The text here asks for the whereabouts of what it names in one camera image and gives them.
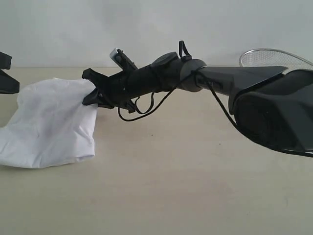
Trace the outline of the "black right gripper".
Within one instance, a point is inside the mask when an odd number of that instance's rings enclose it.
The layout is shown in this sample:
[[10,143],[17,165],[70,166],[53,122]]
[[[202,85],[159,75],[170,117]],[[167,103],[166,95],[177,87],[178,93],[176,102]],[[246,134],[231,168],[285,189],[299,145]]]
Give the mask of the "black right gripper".
[[122,71],[111,76],[106,76],[89,68],[83,71],[82,78],[90,81],[98,88],[84,97],[82,104],[85,106],[97,104],[98,107],[113,109],[119,107],[129,113],[135,112],[134,103],[131,101],[129,79],[137,71]]

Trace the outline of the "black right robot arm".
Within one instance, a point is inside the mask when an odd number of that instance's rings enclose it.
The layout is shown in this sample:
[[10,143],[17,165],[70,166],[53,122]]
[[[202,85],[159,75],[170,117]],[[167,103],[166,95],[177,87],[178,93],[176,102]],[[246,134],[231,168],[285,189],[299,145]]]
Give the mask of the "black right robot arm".
[[136,98],[180,89],[228,96],[223,106],[234,127],[251,141],[286,154],[313,155],[313,72],[286,67],[209,67],[191,55],[167,53],[137,68],[122,54],[112,56],[121,72],[92,69],[82,77],[94,84],[84,105],[138,112]]

